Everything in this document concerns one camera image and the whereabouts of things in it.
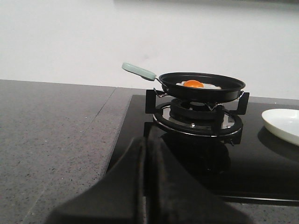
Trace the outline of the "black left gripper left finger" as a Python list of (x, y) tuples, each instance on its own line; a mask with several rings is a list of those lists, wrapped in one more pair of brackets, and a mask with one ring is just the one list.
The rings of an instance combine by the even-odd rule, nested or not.
[(142, 224), (146, 140), (134, 138), (123, 156), (94, 186), (57, 206), (47, 224)]

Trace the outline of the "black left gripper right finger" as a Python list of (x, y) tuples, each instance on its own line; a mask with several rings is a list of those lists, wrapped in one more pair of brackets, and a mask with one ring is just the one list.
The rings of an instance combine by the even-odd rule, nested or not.
[(148, 215), (151, 224), (251, 224), (253, 220), (199, 184), (151, 128), (147, 138)]

